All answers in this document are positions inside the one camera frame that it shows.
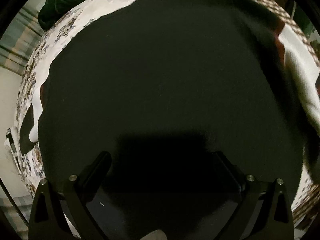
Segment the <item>silver screw head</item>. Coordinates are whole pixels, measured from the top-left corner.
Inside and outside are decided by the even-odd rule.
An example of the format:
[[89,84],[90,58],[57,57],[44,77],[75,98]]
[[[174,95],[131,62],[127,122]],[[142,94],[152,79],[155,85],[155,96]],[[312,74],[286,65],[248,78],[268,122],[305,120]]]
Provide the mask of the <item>silver screw head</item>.
[[282,179],[280,179],[280,178],[279,178],[279,179],[277,179],[277,182],[278,182],[278,184],[279,184],[279,185],[284,184],[283,180],[282,180]]
[[47,183],[47,179],[41,179],[41,181],[40,181],[40,184],[41,185],[44,185],[44,184],[46,184]]
[[253,175],[247,175],[248,181],[254,181],[256,178]]
[[76,179],[77,179],[77,175],[71,175],[71,176],[69,177],[69,180],[70,180],[70,181],[76,181]]

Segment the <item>wall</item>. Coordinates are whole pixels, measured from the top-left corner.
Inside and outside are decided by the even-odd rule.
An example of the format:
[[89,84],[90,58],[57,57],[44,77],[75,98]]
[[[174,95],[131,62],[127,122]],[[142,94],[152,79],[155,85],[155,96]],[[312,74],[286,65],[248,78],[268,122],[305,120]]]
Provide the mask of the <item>wall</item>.
[[[7,128],[12,127],[21,76],[0,67],[0,177],[12,197],[28,194],[10,151],[4,147]],[[5,197],[0,189],[0,198]]]

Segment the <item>striped curtain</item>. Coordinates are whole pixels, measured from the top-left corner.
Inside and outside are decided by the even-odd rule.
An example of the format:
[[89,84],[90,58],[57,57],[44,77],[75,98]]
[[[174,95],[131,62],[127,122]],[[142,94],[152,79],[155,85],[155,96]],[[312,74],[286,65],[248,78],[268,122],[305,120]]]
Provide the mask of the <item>striped curtain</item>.
[[0,66],[23,75],[33,49],[44,31],[36,18],[38,12],[24,6],[14,17],[0,40]]

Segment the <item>bed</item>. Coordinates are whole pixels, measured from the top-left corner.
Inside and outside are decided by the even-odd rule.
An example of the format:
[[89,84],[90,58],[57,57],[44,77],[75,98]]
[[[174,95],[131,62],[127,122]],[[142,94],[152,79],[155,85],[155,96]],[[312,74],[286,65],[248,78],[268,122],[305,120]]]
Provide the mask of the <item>bed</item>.
[[[26,112],[33,101],[34,94],[40,94],[40,86],[45,82],[48,76],[51,62],[81,30],[90,23],[96,21],[103,15],[124,8],[134,1],[135,0],[86,0],[66,13],[44,34],[28,61],[19,89],[15,114],[16,119],[14,123],[18,134]],[[299,84],[301,104],[308,119],[311,120],[313,127],[319,134],[320,119],[318,113],[320,113],[320,104],[315,89],[316,80],[319,75],[319,61],[311,46],[308,45],[302,31],[297,27],[294,21],[290,19],[290,16],[283,8],[279,7],[273,0],[253,1],[265,6],[269,11],[278,15],[286,26],[287,35],[293,37],[291,40],[288,38],[288,40],[295,42],[294,46],[298,46],[302,53],[304,53],[302,55],[306,56],[308,59],[307,69],[304,72],[301,72],[301,69],[303,69],[306,64],[296,62],[297,66],[296,68],[293,68],[292,73],[295,76],[295,82]],[[286,48],[291,48],[290,44],[287,44],[286,46]],[[19,154],[19,163],[21,166],[22,179],[30,194],[34,196],[39,181],[46,176],[39,142],[36,142],[32,150],[27,154]],[[312,181],[308,171],[308,161],[307,158],[304,157],[304,163],[301,167],[300,184],[292,203],[294,223],[298,222],[306,213],[308,213],[308,211],[318,202],[319,198],[320,186]]]

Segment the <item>metal screw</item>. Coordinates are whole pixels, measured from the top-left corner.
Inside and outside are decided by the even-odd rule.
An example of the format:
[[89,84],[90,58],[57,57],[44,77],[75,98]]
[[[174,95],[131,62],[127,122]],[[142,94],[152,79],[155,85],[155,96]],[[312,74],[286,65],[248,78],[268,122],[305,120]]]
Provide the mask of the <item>metal screw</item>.
[[46,184],[47,183],[47,179],[41,179],[41,181],[40,181],[40,184],[41,185],[44,185],[44,184]]
[[76,181],[76,180],[77,180],[77,175],[71,175],[71,176],[69,177],[69,180],[70,180],[70,181]]
[[284,184],[284,182],[283,182],[283,180],[282,180],[282,179],[277,179],[277,182],[278,182],[278,184],[279,184],[279,185]]
[[256,178],[253,175],[247,175],[248,181],[254,181]]

